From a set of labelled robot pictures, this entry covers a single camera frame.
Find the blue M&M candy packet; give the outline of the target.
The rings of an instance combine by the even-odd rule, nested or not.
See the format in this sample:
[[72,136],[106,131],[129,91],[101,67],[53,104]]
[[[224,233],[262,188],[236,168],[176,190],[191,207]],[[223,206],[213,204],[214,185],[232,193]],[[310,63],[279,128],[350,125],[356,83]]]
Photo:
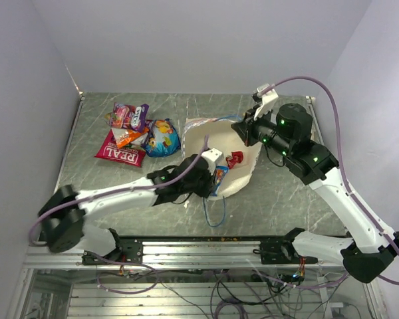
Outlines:
[[229,168],[223,165],[219,165],[215,169],[214,178],[213,178],[213,187],[210,195],[216,197],[221,186],[221,183],[225,176],[227,175]]

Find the pink small candy packet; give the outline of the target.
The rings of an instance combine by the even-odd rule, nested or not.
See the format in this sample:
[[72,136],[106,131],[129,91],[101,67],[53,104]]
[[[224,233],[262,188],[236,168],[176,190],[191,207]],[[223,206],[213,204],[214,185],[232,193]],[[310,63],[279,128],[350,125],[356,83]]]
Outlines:
[[244,156],[242,151],[231,152],[226,158],[228,169],[233,169],[237,164],[243,162]]

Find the blue checkered paper bag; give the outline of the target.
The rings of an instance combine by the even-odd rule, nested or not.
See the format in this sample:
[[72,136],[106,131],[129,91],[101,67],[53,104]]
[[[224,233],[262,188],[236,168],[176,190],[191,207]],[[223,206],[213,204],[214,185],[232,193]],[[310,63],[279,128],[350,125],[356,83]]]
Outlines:
[[[185,158],[200,150],[205,136],[208,137],[208,148],[215,148],[223,154],[215,169],[211,193],[202,200],[205,221],[212,228],[221,226],[225,221],[227,198],[235,195],[249,183],[261,152],[260,144],[247,147],[232,130],[232,123],[240,119],[241,117],[236,115],[220,118],[188,118],[183,129],[182,155]],[[212,224],[207,203],[219,200],[223,201],[222,219]]]

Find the blue candy snack bag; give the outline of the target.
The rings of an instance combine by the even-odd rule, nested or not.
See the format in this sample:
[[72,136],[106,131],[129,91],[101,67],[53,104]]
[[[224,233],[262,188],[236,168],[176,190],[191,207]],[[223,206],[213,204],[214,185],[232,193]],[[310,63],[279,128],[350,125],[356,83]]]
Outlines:
[[169,118],[146,120],[146,127],[149,131],[142,148],[151,158],[167,157],[180,149],[180,137]]

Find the purple candy snack bag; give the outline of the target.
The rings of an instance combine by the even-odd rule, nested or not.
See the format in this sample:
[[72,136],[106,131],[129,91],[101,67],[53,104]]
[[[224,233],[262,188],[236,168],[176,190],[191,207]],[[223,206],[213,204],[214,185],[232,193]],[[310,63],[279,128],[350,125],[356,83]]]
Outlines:
[[155,122],[155,120],[146,120],[145,127],[144,127],[144,133],[139,138],[135,139],[132,142],[132,145],[143,148],[148,143],[148,139],[150,137],[154,122]]

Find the orange snack bag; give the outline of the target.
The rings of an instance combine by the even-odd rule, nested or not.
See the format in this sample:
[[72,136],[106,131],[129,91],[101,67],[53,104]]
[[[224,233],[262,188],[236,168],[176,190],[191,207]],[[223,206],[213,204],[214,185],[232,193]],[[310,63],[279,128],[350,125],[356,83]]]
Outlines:
[[144,131],[137,132],[135,130],[123,128],[112,128],[111,131],[114,136],[115,143],[119,148],[133,146],[132,142],[144,133]]

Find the red REAL chips bag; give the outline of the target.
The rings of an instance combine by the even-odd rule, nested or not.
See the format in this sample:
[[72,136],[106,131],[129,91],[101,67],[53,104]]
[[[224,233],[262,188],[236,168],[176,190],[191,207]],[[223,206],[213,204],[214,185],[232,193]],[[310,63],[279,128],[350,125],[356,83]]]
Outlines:
[[116,145],[114,135],[110,130],[94,157],[116,163],[125,163],[135,167],[141,167],[145,156],[146,152],[144,150],[127,147],[119,148]]

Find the purple FOXS candy bag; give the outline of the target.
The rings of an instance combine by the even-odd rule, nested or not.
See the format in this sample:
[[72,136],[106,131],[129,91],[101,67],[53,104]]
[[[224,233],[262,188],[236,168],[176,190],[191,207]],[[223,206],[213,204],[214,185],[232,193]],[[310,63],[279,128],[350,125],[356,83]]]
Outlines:
[[111,128],[143,132],[146,127],[146,115],[148,110],[148,104],[133,106],[115,103],[112,111],[107,113],[104,119]]

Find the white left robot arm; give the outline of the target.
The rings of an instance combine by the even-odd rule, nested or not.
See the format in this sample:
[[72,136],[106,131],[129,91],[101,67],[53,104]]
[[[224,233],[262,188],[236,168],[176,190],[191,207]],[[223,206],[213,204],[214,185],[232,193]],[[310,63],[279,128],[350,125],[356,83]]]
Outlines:
[[127,208],[173,203],[185,194],[208,197],[221,159],[222,154],[211,149],[124,185],[90,191],[75,191],[66,185],[52,195],[38,214],[46,246],[52,253],[80,247],[98,254],[108,264],[117,263],[122,247],[116,233],[95,229],[91,222]]

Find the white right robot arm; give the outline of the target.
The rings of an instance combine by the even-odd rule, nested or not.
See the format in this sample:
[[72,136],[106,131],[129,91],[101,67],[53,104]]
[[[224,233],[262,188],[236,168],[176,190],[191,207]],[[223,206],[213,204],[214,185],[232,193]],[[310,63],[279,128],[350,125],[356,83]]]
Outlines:
[[399,231],[385,225],[360,202],[342,176],[341,165],[328,148],[311,138],[313,118],[299,104],[284,104],[273,116],[255,115],[255,106],[231,129],[245,146],[263,144],[280,154],[285,166],[315,191],[333,210],[349,237],[317,235],[302,228],[288,232],[280,246],[281,258],[294,263],[314,257],[341,265],[362,283],[379,277],[399,255]]

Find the aluminium frame rail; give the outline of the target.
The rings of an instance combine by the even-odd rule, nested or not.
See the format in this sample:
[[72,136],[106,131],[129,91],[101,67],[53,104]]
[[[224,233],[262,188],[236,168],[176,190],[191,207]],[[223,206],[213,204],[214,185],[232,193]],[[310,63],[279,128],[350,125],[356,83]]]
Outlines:
[[[140,252],[135,254],[136,261],[157,270],[227,269],[247,267],[297,268],[299,259],[291,261],[272,255],[270,261],[263,264],[258,249],[259,241],[229,242],[157,242],[145,241]],[[116,270],[117,265],[102,261],[87,261],[83,250],[71,249],[65,253],[52,254],[48,248],[30,247],[27,251],[25,268],[35,270]]]

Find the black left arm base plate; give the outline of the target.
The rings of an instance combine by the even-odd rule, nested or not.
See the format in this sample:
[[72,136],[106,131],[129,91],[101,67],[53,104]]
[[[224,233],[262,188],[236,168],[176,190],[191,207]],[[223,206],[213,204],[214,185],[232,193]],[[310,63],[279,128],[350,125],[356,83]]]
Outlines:
[[140,239],[131,237],[122,237],[119,247],[104,257],[97,257],[89,251],[85,251],[82,256],[82,265],[98,266],[98,265],[118,265],[122,266],[127,263],[139,264],[142,262],[143,244]]

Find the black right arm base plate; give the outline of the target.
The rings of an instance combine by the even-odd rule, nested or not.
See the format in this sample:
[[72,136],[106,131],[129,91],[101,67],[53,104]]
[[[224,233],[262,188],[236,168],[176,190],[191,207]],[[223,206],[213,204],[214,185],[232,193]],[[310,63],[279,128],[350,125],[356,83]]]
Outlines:
[[258,255],[263,265],[299,265],[317,264],[315,257],[300,256],[284,237],[261,237],[259,246],[253,249],[253,254]]

